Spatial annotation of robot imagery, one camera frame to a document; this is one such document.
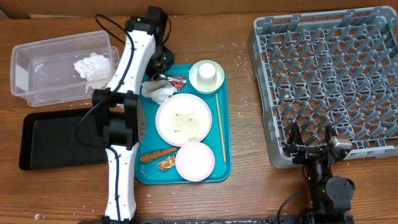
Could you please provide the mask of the white tissue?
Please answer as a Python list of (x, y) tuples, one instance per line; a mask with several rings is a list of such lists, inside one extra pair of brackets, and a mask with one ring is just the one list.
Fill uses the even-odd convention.
[(74, 69), (80, 77), (87, 81), (107, 78), (111, 74), (111, 63), (109, 58), (96, 53), (74, 63)]
[(150, 98), (158, 105), (177, 92), (177, 89), (166, 80), (143, 82), (141, 87), (142, 96)]

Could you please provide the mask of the red foil snack wrapper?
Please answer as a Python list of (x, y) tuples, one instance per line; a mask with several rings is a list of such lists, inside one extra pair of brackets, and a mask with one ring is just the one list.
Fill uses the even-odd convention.
[(187, 78), (183, 77), (183, 76), (168, 76), (165, 74), (159, 74), (155, 77), (155, 79), (153, 78), (149, 78), (149, 81), (168, 81), (172, 86), (174, 86), (177, 90), (181, 90), (186, 82), (187, 82)]

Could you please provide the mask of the pale green bowl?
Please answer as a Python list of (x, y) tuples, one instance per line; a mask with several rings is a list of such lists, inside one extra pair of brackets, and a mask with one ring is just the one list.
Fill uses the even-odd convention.
[[(197, 73), (198, 73), (199, 66), (201, 64), (207, 63), (207, 62), (208, 63), (212, 63), (215, 66), (217, 79), (216, 79), (216, 84), (215, 84), (215, 86), (213, 88), (202, 89), (197, 84)], [(211, 93), (214, 93), (216, 90), (218, 90), (221, 87), (221, 85), (223, 84), (224, 79), (225, 79), (225, 74), (224, 74), (224, 70), (223, 70), (223, 68), (221, 67), (220, 64), (218, 64), (218, 63), (216, 63), (216, 62), (214, 62), (212, 60), (202, 60), (202, 61), (199, 61), (199, 62), (195, 63), (191, 67), (191, 69), (189, 71), (188, 79), (189, 79), (189, 82), (192, 85), (192, 87), (194, 87), (194, 89), (196, 89), (196, 91), (198, 91), (199, 93), (211, 94)]]

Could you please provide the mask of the white plastic cup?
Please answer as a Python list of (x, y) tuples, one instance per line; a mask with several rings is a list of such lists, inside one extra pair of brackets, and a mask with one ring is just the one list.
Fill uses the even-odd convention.
[(216, 68), (212, 63), (203, 63), (198, 68), (197, 84), (202, 89), (213, 88), (216, 84)]

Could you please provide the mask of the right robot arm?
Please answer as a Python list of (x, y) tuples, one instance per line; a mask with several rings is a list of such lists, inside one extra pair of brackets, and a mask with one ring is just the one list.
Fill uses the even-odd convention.
[[(331, 165), (342, 161), (351, 151), (351, 147), (351, 141), (339, 137), (330, 125), (325, 127), (325, 142), (319, 146), (309, 146), (303, 142), (298, 124), (293, 123), (284, 151), (293, 155), (294, 164), (302, 166), (302, 175), (308, 187), (283, 202), (277, 212), (277, 223), (285, 220), (308, 224), (354, 222), (353, 217), (347, 216), (346, 212), (351, 210), (355, 184), (350, 179), (333, 176), (331, 171)], [(292, 218), (282, 216), (284, 206), (305, 192), (310, 193), (312, 208)]]

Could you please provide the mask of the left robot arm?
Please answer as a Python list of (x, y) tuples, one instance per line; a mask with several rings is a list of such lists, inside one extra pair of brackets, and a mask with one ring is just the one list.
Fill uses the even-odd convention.
[(108, 202), (100, 223), (134, 222), (134, 168), (146, 131), (141, 82), (165, 73), (175, 58), (165, 47), (171, 21), (162, 8), (150, 6), (146, 16), (132, 16), (121, 29), (126, 41), (119, 65), (105, 89), (94, 91), (90, 109), (108, 158)]

